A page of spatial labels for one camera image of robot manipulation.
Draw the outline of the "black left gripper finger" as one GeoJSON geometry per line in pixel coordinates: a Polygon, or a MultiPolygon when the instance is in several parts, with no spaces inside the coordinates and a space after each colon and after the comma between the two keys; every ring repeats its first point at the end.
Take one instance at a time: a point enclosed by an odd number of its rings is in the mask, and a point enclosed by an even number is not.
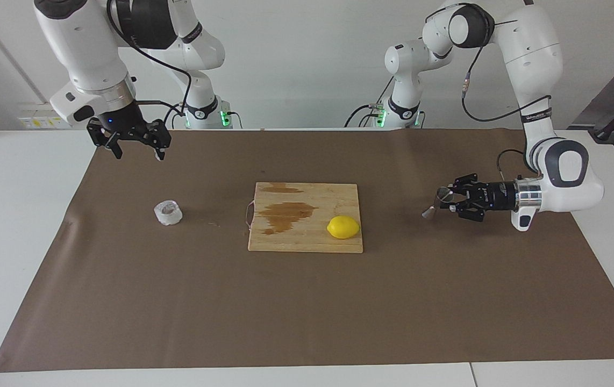
{"type": "Polygon", "coordinates": [[[457,202],[448,205],[452,213],[456,213],[459,218],[474,222],[483,222],[486,211],[469,202],[457,202]]]}
{"type": "Polygon", "coordinates": [[[440,202],[461,202],[469,198],[467,191],[478,183],[477,174],[469,174],[456,178],[453,183],[437,189],[437,200],[440,202]]]}

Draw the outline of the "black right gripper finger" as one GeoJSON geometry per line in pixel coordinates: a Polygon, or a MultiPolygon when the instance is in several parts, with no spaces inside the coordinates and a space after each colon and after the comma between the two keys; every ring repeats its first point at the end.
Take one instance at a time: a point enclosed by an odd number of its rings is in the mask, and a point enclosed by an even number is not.
{"type": "Polygon", "coordinates": [[[172,137],[166,128],[165,123],[147,123],[146,125],[146,145],[155,151],[158,161],[165,159],[166,149],[171,145],[172,137]]]}
{"type": "Polygon", "coordinates": [[[118,144],[120,140],[119,133],[111,132],[98,119],[90,119],[88,121],[88,134],[90,135],[91,142],[96,147],[105,147],[105,149],[113,152],[116,159],[121,159],[123,150],[118,144]]]}

